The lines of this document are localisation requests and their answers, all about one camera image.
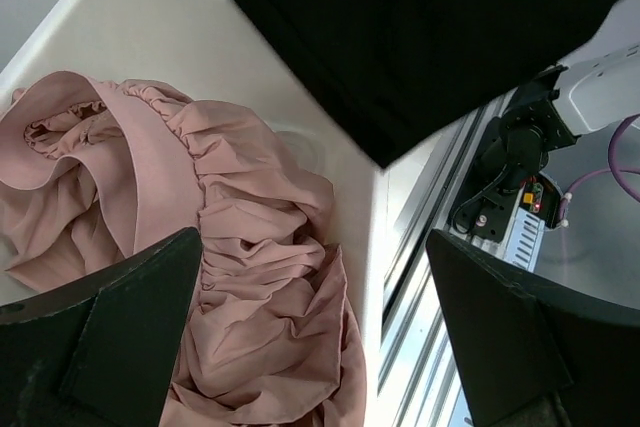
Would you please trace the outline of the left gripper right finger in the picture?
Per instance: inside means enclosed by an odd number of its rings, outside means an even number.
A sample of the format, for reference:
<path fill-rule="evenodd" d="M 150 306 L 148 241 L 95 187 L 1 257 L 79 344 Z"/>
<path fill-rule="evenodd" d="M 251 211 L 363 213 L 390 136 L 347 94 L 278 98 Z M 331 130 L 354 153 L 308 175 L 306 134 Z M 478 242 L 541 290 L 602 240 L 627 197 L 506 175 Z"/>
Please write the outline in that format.
<path fill-rule="evenodd" d="M 426 251 L 474 425 L 638 425 L 638 310 L 442 230 Z"/>

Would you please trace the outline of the pink skirt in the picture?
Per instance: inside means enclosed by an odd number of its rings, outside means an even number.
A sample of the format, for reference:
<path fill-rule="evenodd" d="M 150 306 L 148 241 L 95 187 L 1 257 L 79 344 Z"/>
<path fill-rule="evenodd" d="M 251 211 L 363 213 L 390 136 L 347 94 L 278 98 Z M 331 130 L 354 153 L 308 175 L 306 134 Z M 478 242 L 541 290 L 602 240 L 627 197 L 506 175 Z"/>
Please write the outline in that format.
<path fill-rule="evenodd" d="M 203 251 L 164 426 L 360 426 L 366 366 L 331 183 L 250 109 L 66 71 L 1 120 L 8 273 L 46 292 L 194 227 Z"/>

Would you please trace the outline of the front aluminium rail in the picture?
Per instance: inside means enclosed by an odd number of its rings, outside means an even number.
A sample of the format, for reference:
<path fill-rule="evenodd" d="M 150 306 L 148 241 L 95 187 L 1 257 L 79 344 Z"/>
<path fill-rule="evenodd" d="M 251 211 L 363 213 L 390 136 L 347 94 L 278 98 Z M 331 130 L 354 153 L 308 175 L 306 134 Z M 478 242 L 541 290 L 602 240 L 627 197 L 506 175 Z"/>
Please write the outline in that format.
<path fill-rule="evenodd" d="M 384 278 L 380 367 L 372 426 L 445 426 L 460 382 L 426 253 L 449 212 L 501 96 L 432 136 L 389 172 L 408 196 L 393 226 L 398 249 Z"/>

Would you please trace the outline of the white plastic basket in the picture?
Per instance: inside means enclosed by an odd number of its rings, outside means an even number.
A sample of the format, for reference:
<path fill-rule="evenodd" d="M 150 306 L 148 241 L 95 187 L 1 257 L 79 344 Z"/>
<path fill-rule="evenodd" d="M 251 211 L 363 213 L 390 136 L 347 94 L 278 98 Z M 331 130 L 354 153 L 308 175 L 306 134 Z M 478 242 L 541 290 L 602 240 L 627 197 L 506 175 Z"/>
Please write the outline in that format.
<path fill-rule="evenodd" d="M 322 111 L 231 0 L 58 0 L 1 73 L 1 104 L 58 70 L 147 79 L 255 111 L 329 179 L 328 239 L 341 246 L 367 366 L 365 422 L 379 423 L 388 180 Z"/>

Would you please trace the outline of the black skirt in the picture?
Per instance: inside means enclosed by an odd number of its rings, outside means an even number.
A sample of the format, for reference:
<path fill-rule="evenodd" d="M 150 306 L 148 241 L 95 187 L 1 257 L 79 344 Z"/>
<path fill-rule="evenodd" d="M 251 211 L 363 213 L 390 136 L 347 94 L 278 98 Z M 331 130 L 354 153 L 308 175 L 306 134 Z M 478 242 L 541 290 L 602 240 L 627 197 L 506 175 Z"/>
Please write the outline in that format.
<path fill-rule="evenodd" d="M 233 0 L 378 166 L 589 41 L 619 0 Z"/>

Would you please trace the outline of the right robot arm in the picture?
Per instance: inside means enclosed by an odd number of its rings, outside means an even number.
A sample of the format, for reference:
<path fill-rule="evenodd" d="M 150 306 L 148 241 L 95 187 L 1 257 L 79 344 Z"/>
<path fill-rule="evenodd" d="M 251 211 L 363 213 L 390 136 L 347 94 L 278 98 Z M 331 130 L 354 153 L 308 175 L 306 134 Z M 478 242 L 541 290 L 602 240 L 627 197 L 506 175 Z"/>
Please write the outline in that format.
<path fill-rule="evenodd" d="M 639 0 L 621 0 L 595 36 L 518 87 L 496 138 L 474 169 L 512 190 L 538 174 L 551 151 L 639 113 Z"/>

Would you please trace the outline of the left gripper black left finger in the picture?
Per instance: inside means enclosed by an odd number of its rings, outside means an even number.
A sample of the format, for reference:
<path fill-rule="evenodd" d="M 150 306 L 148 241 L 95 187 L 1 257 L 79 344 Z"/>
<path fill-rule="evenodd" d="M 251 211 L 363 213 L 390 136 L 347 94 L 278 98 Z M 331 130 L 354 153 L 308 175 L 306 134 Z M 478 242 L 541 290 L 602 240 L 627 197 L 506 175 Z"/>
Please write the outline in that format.
<path fill-rule="evenodd" d="M 201 261 L 184 228 L 1 308 L 4 426 L 156 426 Z"/>

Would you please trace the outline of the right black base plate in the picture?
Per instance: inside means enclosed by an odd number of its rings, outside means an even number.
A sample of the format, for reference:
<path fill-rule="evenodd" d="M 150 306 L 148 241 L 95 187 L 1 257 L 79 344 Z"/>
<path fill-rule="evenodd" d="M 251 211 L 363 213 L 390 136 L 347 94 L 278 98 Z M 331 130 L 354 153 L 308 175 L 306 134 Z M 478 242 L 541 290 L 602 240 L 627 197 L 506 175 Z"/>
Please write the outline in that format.
<path fill-rule="evenodd" d="M 468 204 L 486 184 L 474 173 L 464 179 L 449 214 L 449 224 L 458 233 L 501 243 L 519 209 L 533 220 L 542 221 L 544 227 L 558 224 L 563 193 L 543 173 L 525 179 L 514 191 L 494 188 Z"/>

